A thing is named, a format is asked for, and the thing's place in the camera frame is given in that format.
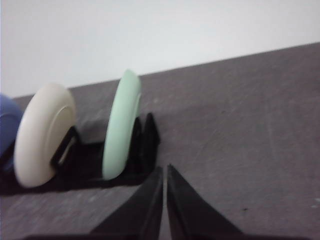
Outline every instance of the gray felt surface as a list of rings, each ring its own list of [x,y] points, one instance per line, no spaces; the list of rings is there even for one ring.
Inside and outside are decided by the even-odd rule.
[[[141,79],[142,115],[154,113],[162,138],[158,165],[174,164],[244,232],[320,239],[320,43]],[[104,138],[117,84],[71,90],[84,140]],[[86,233],[136,189],[1,197],[1,239]],[[170,239],[165,206],[159,238]]]

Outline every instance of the black plastic bracket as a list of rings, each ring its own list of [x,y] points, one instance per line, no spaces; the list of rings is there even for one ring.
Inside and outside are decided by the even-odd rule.
[[[34,235],[24,240],[157,240],[163,211],[163,170],[157,167],[139,189],[90,233]]]
[[[308,240],[249,235],[205,202],[172,166],[167,168],[167,209],[172,240]]]
[[[156,166],[160,136],[152,113],[146,116],[144,129],[137,117],[131,135],[130,149],[124,171],[116,178],[102,178],[104,142],[85,144],[75,127],[71,127],[50,164],[56,170],[53,179],[44,185],[23,188],[13,170],[0,182],[0,195],[44,193],[88,188],[110,188],[120,185],[139,185]]]

